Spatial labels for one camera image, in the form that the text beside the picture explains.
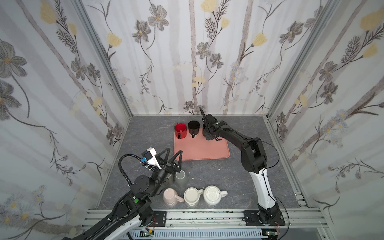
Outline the cream mug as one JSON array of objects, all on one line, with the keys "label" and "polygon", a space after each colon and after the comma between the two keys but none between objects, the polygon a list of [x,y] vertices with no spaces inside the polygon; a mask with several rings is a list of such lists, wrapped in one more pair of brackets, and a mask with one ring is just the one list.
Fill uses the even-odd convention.
[{"label": "cream mug", "polygon": [[204,193],[203,189],[188,188],[184,192],[184,202],[188,207],[195,207],[200,200],[200,196]]}]

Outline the light grey mug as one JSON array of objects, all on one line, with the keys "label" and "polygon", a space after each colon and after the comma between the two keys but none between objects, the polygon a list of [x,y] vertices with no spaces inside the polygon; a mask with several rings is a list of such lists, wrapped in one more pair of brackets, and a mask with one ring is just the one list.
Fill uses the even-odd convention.
[{"label": "light grey mug", "polygon": [[185,171],[181,170],[175,174],[175,185],[182,189],[188,185],[188,176]]}]

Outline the black mug white base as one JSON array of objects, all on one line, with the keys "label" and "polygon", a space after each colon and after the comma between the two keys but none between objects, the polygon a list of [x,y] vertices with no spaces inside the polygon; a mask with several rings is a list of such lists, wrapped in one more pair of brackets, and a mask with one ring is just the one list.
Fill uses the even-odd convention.
[{"label": "black mug white base", "polygon": [[199,121],[190,121],[188,123],[188,129],[189,129],[189,134],[191,135],[191,137],[195,138],[200,132],[200,122]]}]

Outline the black mug white rim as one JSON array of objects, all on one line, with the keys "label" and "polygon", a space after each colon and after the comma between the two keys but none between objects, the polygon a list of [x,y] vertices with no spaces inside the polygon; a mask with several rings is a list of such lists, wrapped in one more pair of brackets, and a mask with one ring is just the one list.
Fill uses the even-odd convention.
[{"label": "black mug white rim", "polygon": [[211,135],[208,129],[203,129],[203,136],[206,138],[207,141],[211,141],[215,138],[215,136]]}]

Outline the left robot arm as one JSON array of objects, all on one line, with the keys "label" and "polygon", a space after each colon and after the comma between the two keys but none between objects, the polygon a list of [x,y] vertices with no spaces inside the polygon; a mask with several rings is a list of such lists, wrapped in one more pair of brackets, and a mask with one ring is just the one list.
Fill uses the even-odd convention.
[{"label": "left robot arm", "polygon": [[[182,170],[183,151],[179,150],[172,157],[170,148],[157,153],[149,148],[139,157],[124,154],[119,158],[118,168],[127,181],[130,191],[124,194],[114,205],[112,211],[87,231],[74,237],[74,240],[118,240],[124,234],[140,226],[155,223],[151,197],[160,195],[166,188],[167,175],[175,176]],[[151,176],[141,175],[134,182],[122,166],[126,158],[134,158],[152,172]]]}]

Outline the white ribbed mug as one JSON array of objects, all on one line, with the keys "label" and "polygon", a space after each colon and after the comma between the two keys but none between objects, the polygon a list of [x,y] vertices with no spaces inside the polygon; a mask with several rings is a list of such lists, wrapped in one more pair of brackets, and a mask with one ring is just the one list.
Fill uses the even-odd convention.
[{"label": "white ribbed mug", "polygon": [[216,186],[208,186],[205,188],[203,197],[206,204],[210,206],[217,205],[222,198],[228,195],[227,191],[221,191]]}]

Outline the pink mug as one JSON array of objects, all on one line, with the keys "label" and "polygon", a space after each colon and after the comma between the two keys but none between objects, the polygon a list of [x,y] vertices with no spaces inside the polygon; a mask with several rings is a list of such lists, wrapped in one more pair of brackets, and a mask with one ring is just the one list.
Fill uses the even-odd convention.
[{"label": "pink mug", "polygon": [[174,189],[168,188],[163,193],[163,201],[167,206],[174,207],[178,203],[183,203],[185,200],[180,197]]}]

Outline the red mug black handle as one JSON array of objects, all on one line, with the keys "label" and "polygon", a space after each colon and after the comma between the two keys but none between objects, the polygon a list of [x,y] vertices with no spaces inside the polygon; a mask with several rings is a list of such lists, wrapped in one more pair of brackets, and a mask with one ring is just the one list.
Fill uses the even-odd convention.
[{"label": "red mug black handle", "polygon": [[178,123],[174,127],[175,138],[178,140],[184,139],[187,136],[187,125],[184,123]]}]

